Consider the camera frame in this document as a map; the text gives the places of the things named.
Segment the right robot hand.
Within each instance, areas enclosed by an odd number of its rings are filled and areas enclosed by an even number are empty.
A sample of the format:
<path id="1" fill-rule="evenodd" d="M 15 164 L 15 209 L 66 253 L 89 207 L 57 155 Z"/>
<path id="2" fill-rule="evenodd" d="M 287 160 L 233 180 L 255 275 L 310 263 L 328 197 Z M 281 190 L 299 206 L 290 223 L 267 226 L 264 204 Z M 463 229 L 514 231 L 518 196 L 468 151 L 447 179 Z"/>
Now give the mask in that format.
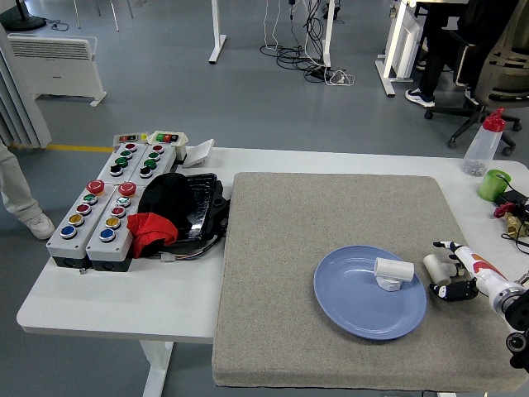
<path id="1" fill-rule="evenodd" d="M 457 260 L 476 281 L 477 289 L 486 295 L 491 307 L 503 313 L 508 307 L 507 301 L 525 293 L 520 284 L 509 281 L 498 269 L 476 254 L 469 247 L 456 242 L 436 241 L 433 246 L 449 249 Z"/>

